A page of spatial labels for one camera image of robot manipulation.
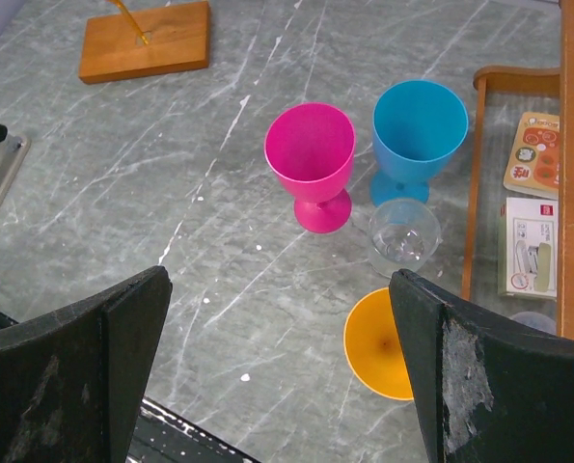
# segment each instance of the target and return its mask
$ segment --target yellow cup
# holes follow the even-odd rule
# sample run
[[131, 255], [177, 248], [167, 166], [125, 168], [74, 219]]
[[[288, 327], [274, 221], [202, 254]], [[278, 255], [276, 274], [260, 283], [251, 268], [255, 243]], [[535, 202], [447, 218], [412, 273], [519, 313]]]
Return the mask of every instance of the yellow cup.
[[413, 399], [388, 288], [355, 305], [344, 324], [344, 353], [355, 376], [371, 390], [395, 400]]

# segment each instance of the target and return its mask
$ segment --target white box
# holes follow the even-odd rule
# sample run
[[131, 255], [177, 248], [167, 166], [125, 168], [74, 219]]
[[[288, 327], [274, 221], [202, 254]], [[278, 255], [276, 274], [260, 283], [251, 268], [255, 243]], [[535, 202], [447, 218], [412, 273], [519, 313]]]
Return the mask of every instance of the white box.
[[557, 298], [559, 202], [507, 198], [499, 223], [499, 294]]

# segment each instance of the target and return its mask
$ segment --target marble countertop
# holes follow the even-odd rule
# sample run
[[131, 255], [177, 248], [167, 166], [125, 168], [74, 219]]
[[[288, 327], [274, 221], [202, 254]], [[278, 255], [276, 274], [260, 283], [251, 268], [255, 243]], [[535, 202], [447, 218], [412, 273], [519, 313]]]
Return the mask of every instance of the marble countertop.
[[[27, 320], [165, 265], [174, 292], [148, 396], [265, 462], [423, 462], [414, 404], [369, 391], [342, 349], [352, 306], [387, 284], [365, 252], [371, 111], [425, 77], [473, 117], [476, 69], [558, 63], [559, 17], [480, 0], [211, 7], [210, 68], [105, 85], [76, 74], [85, 21], [114, 13], [107, 2], [28, 0], [6, 30], [0, 122], [33, 146], [0, 209], [0, 310]], [[352, 217], [330, 235], [299, 227], [262, 150], [271, 121], [309, 100], [340, 106], [358, 132]], [[491, 290], [506, 162], [494, 154], [536, 105], [518, 100], [487, 117], [482, 188], [497, 193], [479, 221], [476, 300], [503, 313], [524, 310]], [[421, 271], [456, 293], [472, 138], [431, 182], [445, 240]]]

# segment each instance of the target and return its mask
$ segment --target pink cup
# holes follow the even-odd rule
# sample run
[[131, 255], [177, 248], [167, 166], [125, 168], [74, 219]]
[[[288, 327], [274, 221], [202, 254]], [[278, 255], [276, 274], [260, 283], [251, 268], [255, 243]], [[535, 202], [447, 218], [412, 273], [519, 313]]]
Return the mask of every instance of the pink cup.
[[340, 109], [303, 103], [287, 109], [265, 137], [265, 158], [295, 198], [295, 217], [314, 233], [334, 232], [351, 214], [344, 187], [353, 171], [355, 127]]

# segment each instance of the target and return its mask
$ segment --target pink cup base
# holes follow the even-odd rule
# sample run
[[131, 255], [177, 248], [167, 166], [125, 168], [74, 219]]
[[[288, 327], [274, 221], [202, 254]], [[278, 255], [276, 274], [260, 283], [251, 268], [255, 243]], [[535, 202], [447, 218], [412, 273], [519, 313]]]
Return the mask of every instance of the pink cup base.
[[295, 200], [295, 218], [312, 233], [331, 233], [342, 227], [351, 215], [351, 198], [346, 190], [322, 204]]

